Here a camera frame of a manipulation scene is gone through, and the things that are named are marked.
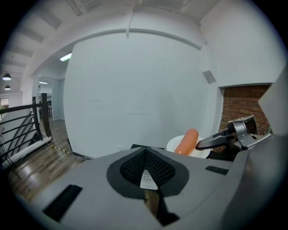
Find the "wooden floor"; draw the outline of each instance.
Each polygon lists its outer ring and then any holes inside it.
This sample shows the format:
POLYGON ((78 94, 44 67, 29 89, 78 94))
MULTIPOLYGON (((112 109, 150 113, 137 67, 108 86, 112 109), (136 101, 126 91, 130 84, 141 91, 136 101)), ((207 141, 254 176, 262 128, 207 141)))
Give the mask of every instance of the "wooden floor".
MULTIPOLYGON (((49 120, 49 123, 53 137, 51 144, 71 152, 67 142, 65 122, 49 120)), ((44 132, 42 123, 40 123, 40 129, 44 132)), ((47 145, 16 165, 14 170, 20 179, 14 172, 11 172, 8 180, 15 193, 30 201, 47 185, 83 161, 85 160, 47 145)))

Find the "black slot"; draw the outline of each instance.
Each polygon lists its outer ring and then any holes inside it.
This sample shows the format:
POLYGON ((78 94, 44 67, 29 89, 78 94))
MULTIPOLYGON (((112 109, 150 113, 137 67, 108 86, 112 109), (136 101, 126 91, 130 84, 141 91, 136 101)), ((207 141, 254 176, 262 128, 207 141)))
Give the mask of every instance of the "black slot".
POLYGON ((59 221, 82 188, 77 185, 69 185, 44 211, 47 216, 59 221))
POLYGON ((215 166, 208 166, 206 168, 206 170, 211 171, 211 172, 215 172, 215 173, 220 173, 220 174, 223 174, 223 175, 226 175, 227 172, 229 171, 228 169, 219 168, 219 167, 215 167, 215 166))

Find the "wall outlet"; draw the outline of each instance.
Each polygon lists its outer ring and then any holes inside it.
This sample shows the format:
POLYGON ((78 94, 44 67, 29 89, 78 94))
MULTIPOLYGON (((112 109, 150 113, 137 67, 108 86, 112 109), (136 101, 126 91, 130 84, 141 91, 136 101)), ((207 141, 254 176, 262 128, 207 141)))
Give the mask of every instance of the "wall outlet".
POLYGON ((118 152, 123 151, 123 146, 116 146, 118 149, 118 152))

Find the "orange sausage toy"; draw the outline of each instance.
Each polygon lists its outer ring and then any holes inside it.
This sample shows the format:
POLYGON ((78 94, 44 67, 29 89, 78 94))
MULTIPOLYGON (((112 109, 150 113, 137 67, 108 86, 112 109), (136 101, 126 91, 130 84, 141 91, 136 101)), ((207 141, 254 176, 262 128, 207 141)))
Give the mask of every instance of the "orange sausage toy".
POLYGON ((175 149, 175 153, 189 155, 195 148, 198 140, 198 131, 194 128, 189 129, 181 140, 180 144, 175 149))

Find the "brick wall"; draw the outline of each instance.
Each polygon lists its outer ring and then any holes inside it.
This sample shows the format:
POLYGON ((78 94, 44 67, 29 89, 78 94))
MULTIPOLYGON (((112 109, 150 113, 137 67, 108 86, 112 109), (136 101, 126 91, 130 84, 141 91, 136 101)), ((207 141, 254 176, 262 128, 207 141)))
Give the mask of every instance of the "brick wall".
MULTIPOLYGON (((259 134, 264 135, 269 129, 269 123, 260 108, 258 101, 269 88, 269 85, 237 86, 225 88, 224 103, 219 131, 226 128, 227 122, 238 117, 254 115, 259 134)), ((220 152, 223 147, 213 149, 220 152)))

